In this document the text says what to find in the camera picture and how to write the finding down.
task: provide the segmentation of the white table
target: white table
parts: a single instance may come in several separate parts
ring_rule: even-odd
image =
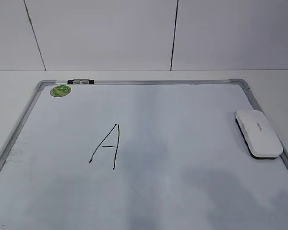
[[[144,72],[0,72],[0,151],[40,80],[217,80],[241,78],[288,150],[288,70]]]

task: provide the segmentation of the whiteboard eraser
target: whiteboard eraser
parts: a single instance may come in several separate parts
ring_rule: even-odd
[[[236,120],[253,157],[275,159],[283,152],[283,146],[263,112],[239,110]]]

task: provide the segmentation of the whiteboard frame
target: whiteboard frame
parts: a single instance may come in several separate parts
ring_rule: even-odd
[[[29,100],[27,106],[25,107],[20,119],[18,120],[16,126],[14,127],[13,131],[11,132],[7,142],[4,144],[1,152],[0,152],[0,171],[3,168],[6,159],[8,158],[21,130],[24,127],[24,124],[26,123],[29,115],[31,114],[31,111],[33,110],[34,105],[36,104],[36,102],[38,101],[38,98],[40,96],[40,94],[42,93],[43,89],[46,86],[51,86],[51,85],[64,85],[64,84],[75,84],[75,85],[90,85],[90,86],[94,86],[94,85],[168,85],[168,84],[194,84],[194,85],[200,85],[200,84],[233,84],[233,85],[239,85],[245,95],[247,96],[250,104],[252,105],[254,110],[259,110],[261,112],[262,109],[260,107],[260,105],[258,104],[257,100],[255,99],[249,85],[247,84],[247,82],[243,79],[228,79],[228,80],[42,80],[40,81],[35,90],[34,93],[31,97],[31,99]],[[283,153],[280,155],[282,161],[284,162],[287,170],[288,170],[288,152],[285,149],[283,143]]]

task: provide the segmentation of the black marker writing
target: black marker writing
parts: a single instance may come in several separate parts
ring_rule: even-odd
[[[106,135],[106,137],[100,142],[100,144],[97,146],[97,148],[95,149],[95,151],[93,152],[93,155],[89,161],[89,163],[92,162],[93,157],[97,151],[97,149],[101,146],[101,144],[105,141],[105,139],[107,139],[107,137],[110,135],[110,133],[114,130],[114,128],[116,127],[117,124],[114,125],[114,127],[111,129],[111,131]],[[115,169],[115,162],[116,162],[116,155],[117,155],[117,150],[119,148],[119,142],[120,142],[120,125],[118,126],[118,138],[117,138],[117,145],[116,146],[112,146],[112,145],[103,145],[102,147],[110,147],[110,148],[116,148],[115,150],[115,156],[114,156],[114,164],[113,164],[113,170]]]
[[[102,144],[102,142],[104,142],[105,141],[105,139],[110,135],[110,133],[113,131],[113,129],[115,128],[115,126],[116,126],[116,124],[114,125],[114,127],[111,129],[111,131],[106,135],[106,137],[100,142],[100,144],[97,146],[97,148],[95,149],[95,151],[93,152],[93,155],[92,155],[92,157],[91,157],[91,159],[90,159],[90,161],[89,161],[89,163],[91,163],[92,162],[92,160],[93,160],[93,157],[94,157],[94,155],[95,155],[95,153],[96,153],[96,151],[97,151],[97,149],[101,146],[101,144]]]

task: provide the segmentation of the green magnet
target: green magnet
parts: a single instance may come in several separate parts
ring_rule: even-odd
[[[72,91],[72,89],[67,86],[67,85],[59,85],[54,87],[51,91],[50,94],[51,96],[54,97],[64,97],[67,94],[69,94]]]

